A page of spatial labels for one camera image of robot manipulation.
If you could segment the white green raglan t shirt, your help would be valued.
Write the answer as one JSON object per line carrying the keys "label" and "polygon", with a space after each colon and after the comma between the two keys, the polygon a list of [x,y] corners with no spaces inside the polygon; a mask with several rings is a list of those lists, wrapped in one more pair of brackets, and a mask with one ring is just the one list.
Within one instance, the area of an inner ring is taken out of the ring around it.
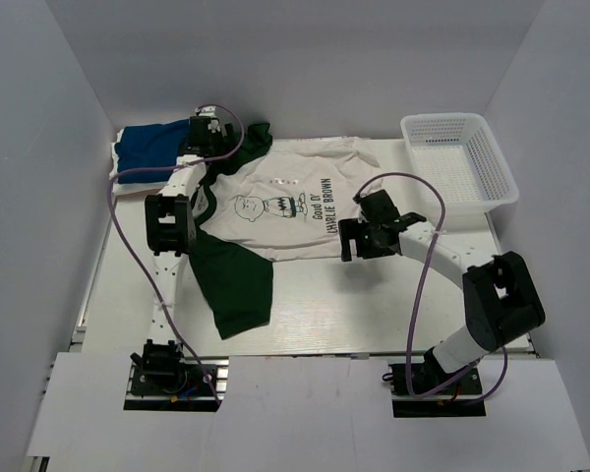
{"label": "white green raglan t shirt", "polygon": [[368,140],[277,141],[268,123],[208,166],[190,264],[221,338],[268,324],[274,264],[339,257],[338,223],[357,216],[353,198],[380,170]]}

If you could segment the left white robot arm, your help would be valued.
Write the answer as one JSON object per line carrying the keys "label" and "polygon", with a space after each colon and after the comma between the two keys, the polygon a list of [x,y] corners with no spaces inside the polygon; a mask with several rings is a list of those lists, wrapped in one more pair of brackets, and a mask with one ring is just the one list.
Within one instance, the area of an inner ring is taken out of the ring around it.
{"label": "left white robot arm", "polygon": [[177,292],[196,239],[191,197],[207,171],[207,160],[238,145],[231,124],[222,124],[214,106],[198,108],[189,118],[190,133],[178,150],[177,168],[164,187],[145,200],[147,246],[153,252],[152,278],[157,288],[147,339],[176,344],[168,322],[174,317]]}

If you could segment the blue t shirt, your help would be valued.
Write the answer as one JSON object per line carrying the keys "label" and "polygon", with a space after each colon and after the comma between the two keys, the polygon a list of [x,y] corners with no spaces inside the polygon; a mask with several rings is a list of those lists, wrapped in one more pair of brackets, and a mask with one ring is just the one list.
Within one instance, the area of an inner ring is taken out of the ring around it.
{"label": "blue t shirt", "polygon": [[114,145],[117,171],[175,166],[179,146],[189,132],[188,119],[124,128]]}

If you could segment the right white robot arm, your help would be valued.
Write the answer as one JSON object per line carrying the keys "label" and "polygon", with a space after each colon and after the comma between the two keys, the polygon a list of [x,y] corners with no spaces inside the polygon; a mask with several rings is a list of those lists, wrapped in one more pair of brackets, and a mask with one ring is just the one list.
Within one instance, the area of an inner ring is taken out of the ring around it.
{"label": "right white robot arm", "polygon": [[464,324],[427,351],[410,377],[418,391],[450,390],[469,365],[545,322],[527,264],[517,253],[456,248],[426,217],[400,213],[386,191],[354,201],[359,216],[338,223],[343,261],[403,256],[422,263],[424,271],[444,276],[462,292]]}

